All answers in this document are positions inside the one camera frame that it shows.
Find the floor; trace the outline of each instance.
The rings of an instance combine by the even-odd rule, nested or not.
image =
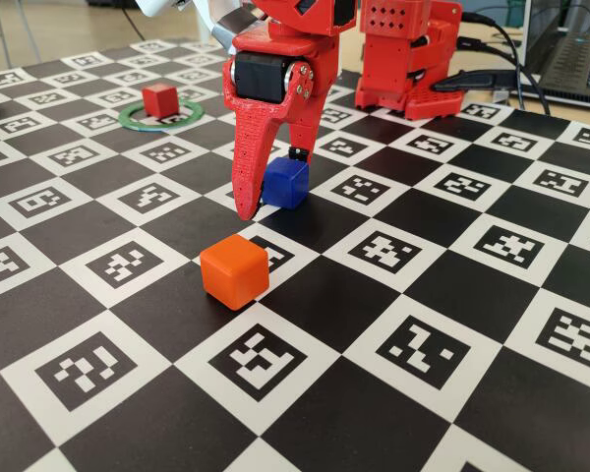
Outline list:
[[[85,0],[25,1],[29,19],[43,61],[126,46],[140,39],[121,10],[90,7]],[[195,9],[171,9],[160,17],[148,18],[138,10],[128,13],[146,39],[198,37]],[[0,0],[0,17],[14,67],[35,63],[15,0]],[[8,69],[0,42],[0,70]]]

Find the orange cube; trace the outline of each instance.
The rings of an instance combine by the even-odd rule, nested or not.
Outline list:
[[[234,234],[200,254],[204,290],[231,310],[238,310],[268,289],[268,255]]]

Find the red cube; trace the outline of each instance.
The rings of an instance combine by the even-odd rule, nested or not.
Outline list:
[[[156,118],[166,118],[167,116],[179,113],[179,99],[177,98],[177,88],[167,84],[155,84],[142,89],[142,99],[145,103],[145,112],[147,115]]]

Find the table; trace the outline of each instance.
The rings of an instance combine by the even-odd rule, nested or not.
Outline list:
[[[344,72],[308,198],[241,221],[223,60],[0,73],[0,471],[590,471],[590,126],[407,122]],[[120,128],[162,77],[206,116]],[[235,232],[271,270],[238,313],[197,258]]]

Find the blue cube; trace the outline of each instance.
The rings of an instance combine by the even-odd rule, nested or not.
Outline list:
[[[266,167],[263,202],[293,209],[308,194],[308,163],[278,157]]]

